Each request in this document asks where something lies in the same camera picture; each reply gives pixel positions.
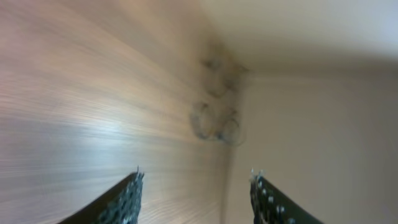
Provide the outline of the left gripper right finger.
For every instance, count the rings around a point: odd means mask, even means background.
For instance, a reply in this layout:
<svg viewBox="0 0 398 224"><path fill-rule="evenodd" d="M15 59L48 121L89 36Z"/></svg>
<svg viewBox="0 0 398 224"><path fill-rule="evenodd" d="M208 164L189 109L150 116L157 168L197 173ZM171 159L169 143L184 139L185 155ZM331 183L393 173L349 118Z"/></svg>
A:
<svg viewBox="0 0 398 224"><path fill-rule="evenodd" d="M250 199L253 224L323 224L272 185L263 170L251 170Z"/></svg>

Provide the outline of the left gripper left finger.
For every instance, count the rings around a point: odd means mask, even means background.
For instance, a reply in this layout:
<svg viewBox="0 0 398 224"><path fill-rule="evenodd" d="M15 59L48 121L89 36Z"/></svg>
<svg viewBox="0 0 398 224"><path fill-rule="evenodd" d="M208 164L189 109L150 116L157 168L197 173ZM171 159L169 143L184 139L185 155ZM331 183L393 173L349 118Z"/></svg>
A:
<svg viewBox="0 0 398 224"><path fill-rule="evenodd" d="M137 224L144 173L138 170L59 224Z"/></svg>

